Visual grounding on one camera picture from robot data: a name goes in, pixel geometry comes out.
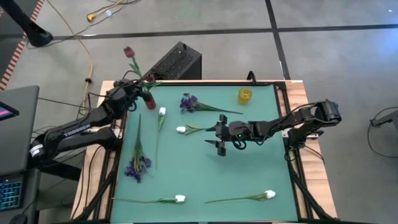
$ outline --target red cup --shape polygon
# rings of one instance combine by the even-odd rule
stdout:
[[[145,105],[147,105],[148,110],[153,110],[153,109],[156,108],[156,103],[155,103],[155,99],[152,96],[152,94],[151,93],[149,93],[149,94],[150,94],[149,100],[148,101],[144,101],[144,102],[145,102]]]

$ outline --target laptop screen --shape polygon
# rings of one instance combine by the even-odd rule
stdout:
[[[18,111],[5,103],[0,102],[0,121],[17,116]]]

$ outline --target floor line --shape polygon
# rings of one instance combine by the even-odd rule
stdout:
[[[323,27],[286,27],[278,28],[278,32],[311,32],[335,30],[371,30],[371,29],[397,29],[398,24],[357,25],[357,26],[323,26]]]
[[[243,28],[243,29],[213,29],[213,30],[181,30],[181,31],[164,31],[164,32],[142,32],[142,33],[125,33],[125,34],[93,34],[93,35],[77,35],[79,39],[115,39],[115,38],[132,38],[132,37],[169,37],[179,35],[213,35],[213,34],[257,34],[272,32],[271,28]],[[70,38],[67,36],[55,36],[54,40],[63,40]]]
[[[287,68],[287,62],[286,62],[286,58],[285,58],[284,48],[282,46],[282,41],[280,40],[278,27],[276,25],[274,10],[272,9],[271,0],[266,0],[266,5],[267,5],[267,10],[268,10],[269,20],[271,22],[272,33],[273,33],[274,39],[275,39],[276,50],[278,51],[280,68],[282,69],[282,74],[283,74],[285,80],[290,80],[289,69]]]

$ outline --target concrete floor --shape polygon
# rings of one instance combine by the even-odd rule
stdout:
[[[53,0],[52,3],[77,32],[87,26],[87,13],[108,2]],[[328,98],[340,106],[343,122],[326,129],[320,138],[339,218],[396,223],[398,162],[370,151],[366,130],[369,119],[378,111],[397,106],[398,29],[327,29],[398,24],[398,2],[272,0],[271,3],[278,27],[325,30],[292,30],[279,35],[290,77],[304,80],[309,100]],[[56,37],[70,35],[47,2],[37,22]],[[240,28],[271,28],[264,0],[142,0],[126,6],[84,34]],[[95,64],[90,91],[99,92],[103,80],[118,79],[129,69],[123,47],[134,48],[140,66],[146,71],[178,41],[203,54],[203,79],[242,79],[250,70],[258,79],[284,78],[280,63],[285,62],[280,62],[271,32],[87,39],[84,43]],[[25,48],[7,88],[39,85],[41,97],[80,104],[88,70],[88,57],[76,40],[42,49]],[[62,124],[74,119],[76,113],[76,108],[40,101],[35,127]],[[398,156],[396,134],[389,125],[373,129],[371,142],[379,152]],[[40,188],[46,189],[57,181],[43,175]],[[59,206],[61,199],[75,189],[76,183],[64,182],[52,190],[51,197],[41,198],[39,207]],[[69,214],[67,208],[46,210],[40,216],[40,223],[67,220]]]

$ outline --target yellow cup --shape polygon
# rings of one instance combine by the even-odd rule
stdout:
[[[238,103],[245,105],[251,98],[251,90],[249,88],[242,88],[239,90]]]

